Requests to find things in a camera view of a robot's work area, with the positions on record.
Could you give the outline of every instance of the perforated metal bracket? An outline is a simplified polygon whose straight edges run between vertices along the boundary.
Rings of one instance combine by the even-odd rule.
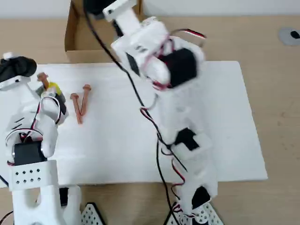
[[[100,211],[93,202],[86,204],[84,211],[81,214],[81,224],[82,225],[105,225]]]
[[[182,212],[174,214],[181,225],[224,225],[210,203],[205,203],[194,213],[197,215],[195,218],[189,218]],[[164,225],[177,225],[171,212],[169,213]]]

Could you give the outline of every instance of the wooden table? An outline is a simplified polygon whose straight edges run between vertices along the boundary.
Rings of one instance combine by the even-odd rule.
[[[300,209],[300,46],[278,40],[282,26],[300,29],[300,16],[162,17],[168,28],[189,27],[208,36],[208,60],[240,62],[269,175],[268,181],[225,182],[213,204],[227,225],[294,225]],[[66,63],[67,21],[2,20],[0,52],[38,63]],[[82,187],[109,224],[162,224],[168,207],[162,184]],[[0,190],[0,217],[12,209]]]

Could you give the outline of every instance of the white board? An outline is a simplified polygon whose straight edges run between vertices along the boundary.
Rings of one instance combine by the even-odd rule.
[[[125,73],[113,64],[48,64],[39,65],[41,69],[59,84],[70,113],[59,127],[53,156],[58,161],[60,184],[161,182],[155,158],[155,129],[140,114]],[[145,105],[150,105],[154,98],[152,87],[136,75],[133,78]],[[215,146],[219,181],[267,179],[239,63],[205,62],[200,81],[198,106]],[[82,97],[84,84],[90,84],[92,91],[84,123],[78,125],[69,96],[76,92]],[[30,86],[39,85],[33,77]],[[0,105],[6,108],[1,111],[2,131],[18,107],[17,98],[9,99],[8,94],[0,92]],[[151,114],[158,118],[157,111]],[[0,140],[1,155],[4,138]],[[179,181],[170,160],[161,156],[160,161],[166,181]],[[8,177],[4,157],[0,160],[0,174]]]

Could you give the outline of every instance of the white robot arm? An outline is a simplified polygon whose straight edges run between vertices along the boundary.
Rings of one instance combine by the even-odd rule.
[[[6,129],[6,158],[9,165],[9,189],[16,225],[80,225],[81,191],[78,186],[60,188],[55,160],[57,126],[68,116],[63,105],[51,93],[38,96],[28,86],[37,69],[34,60],[5,54],[0,62],[0,91],[13,89],[28,96],[10,119]],[[32,198],[39,188],[39,198]],[[62,207],[61,190],[69,204]]]
[[[132,10],[135,4],[136,0],[117,0],[103,10],[106,19],[114,20],[123,33],[112,48],[123,66],[150,81],[159,96],[158,135],[160,141],[170,143],[163,151],[172,156],[173,169],[182,179],[172,187],[177,197],[174,211],[196,217],[218,193],[213,145],[204,127],[193,119],[197,111],[190,101],[197,98],[205,58],[199,46],[173,34],[183,31],[202,39],[205,36],[189,29],[170,33],[155,17],[139,23]],[[151,121],[147,108],[142,107],[141,112]]]

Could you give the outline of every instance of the copper nail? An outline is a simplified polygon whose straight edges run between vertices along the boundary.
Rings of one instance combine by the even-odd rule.
[[[73,105],[74,105],[75,113],[76,113],[76,116],[77,116],[77,123],[82,124],[83,120],[82,120],[81,114],[79,112],[78,98],[79,98],[79,96],[76,93],[72,93],[71,96],[70,96],[70,99],[73,100]]]
[[[84,90],[84,95],[83,95],[83,99],[82,99],[82,105],[81,105],[81,115],[84,116],[86,114],[86,106],[88,104],[88,96],[89,96],[89,92],[92,88],[90,87],[90,85],[86,84],[83,87]]]

